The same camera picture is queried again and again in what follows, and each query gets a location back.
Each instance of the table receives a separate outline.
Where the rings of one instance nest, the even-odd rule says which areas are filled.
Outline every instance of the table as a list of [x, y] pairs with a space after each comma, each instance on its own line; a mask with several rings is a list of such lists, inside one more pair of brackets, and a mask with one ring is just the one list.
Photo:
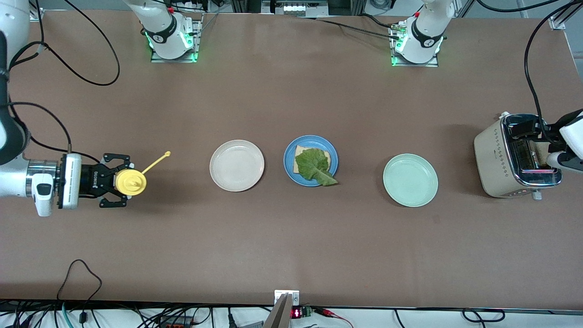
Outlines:
[[[435, 69], [391, 67], [382, 38], [270, 15], [220, 15], [197, 64], [151, 64], [131, 12], [88, 14], [119, 55], [119, 81], [89, 85], [45, 52], [13, 70], [12, 99], [53, 110], [75, 150], [125, 153], [138, 169], [173, 154], [124, 209], [81, 200], [39, 218], [31, 199], [1, 199], [1, 298], [54, 298], [82, 258], [107, 300], [269, 304], [274, 289], [290, 288], [319, 305], [583, 308], [583, 177], [565, 172], [541, 202], [493, 199], [473, 154], [497, 113], [535, 110], [522, 59], [537, 20], [455, 19]], [[366, 18], [337, 20], [383, 32]], [[80, 15], [48, 12], [45, 29], [81, 74], [114, 76], [106, 43]], [[545, 118], [581, 108], [563, 32], [543, 28], [531, 58]], [[18, 111], [39, 140], [65, 145], [45, 114]], [[285, 174], [283, 152], [304, 134], [334, 144], [339, 185], [301, 187]], [[231, 139], [266, 159], [242, 193], [209, 175], [211, 154]], [[382, 186], [387, 161], [406, 152], [439, 176], [421, 208], [401, 207]], [[26, 155], [61, 156], [35, 145]], [[75, 267], [63, 297], [95, 287]]]

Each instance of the blue plate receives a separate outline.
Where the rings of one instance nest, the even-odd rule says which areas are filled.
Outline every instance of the blue plate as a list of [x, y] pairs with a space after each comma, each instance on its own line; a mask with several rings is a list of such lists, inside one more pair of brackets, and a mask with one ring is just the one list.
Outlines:
[[291, 144], [287, 146], [286, 152], [283, 154], [283, 167], [286, 169], [287, 175], [297, 184], [301, 184], [302, 186], [306, 187], [317, 187], [320, 185], [315, 179], [306, 180], [298, 173], [293, 173], [293, 162], [296, 160], [296, 146], [318, 148], [329, 152], [330, 160], [332, 162], [330, 163], [329, 172], [331, 175], [336, 174], [336, 170], [338, 169], [338, 154], [336, 153], [334, 146], [332, 146], [328, 140], [320, 136], [304, 135], [292, 141]]

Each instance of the yellow plastic toy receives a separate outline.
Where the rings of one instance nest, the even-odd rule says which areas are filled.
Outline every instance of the yellow plastic toy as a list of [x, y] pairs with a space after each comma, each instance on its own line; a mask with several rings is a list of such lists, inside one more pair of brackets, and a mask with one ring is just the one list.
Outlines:
[[124, 195], [139, 195], [144, 189], [146, 189], [147, 180], [144, 174], [168, 156], [170, 156], [170, 152], [164, 153], [162, 157], [158, 158], [141, 172], [134, 169], [123, 169], [119, 171], [115, 175], [115, 188]]

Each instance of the bread slice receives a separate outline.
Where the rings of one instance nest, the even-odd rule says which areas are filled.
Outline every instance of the bread slice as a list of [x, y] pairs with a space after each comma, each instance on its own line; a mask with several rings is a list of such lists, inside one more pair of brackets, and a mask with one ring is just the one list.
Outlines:
[[[294, 155], [294, 160], [293, 160], [293, 173], [300, 173], [300, 171], [297, 168], [297, 162], [295, 160], [296, 156], [301, 154], [303, 151], [305, 151], [306, 149], [311, 149], [309, 147], [302, 147], [302, 146], [296, 146], [296, 154]], [[327, 151], [324, 151], [324, 156], [326, 156], [326, 158], [328, 159], [328, 170], [330, 169], [330, 164], [332, 164], [332, 160], [330, 159], [330, 153]]]

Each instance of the lettuce leaf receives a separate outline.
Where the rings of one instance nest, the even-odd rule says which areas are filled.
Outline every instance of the lettuce leaf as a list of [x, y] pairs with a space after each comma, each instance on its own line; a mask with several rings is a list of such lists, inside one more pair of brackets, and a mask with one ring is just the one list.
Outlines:
[[310, 148], [296, 156], [297, 168], [300, 175], [306, 180], [316, 179], [323, 186], [338, 183], [328, 172], [328, 159], [324, 151]]

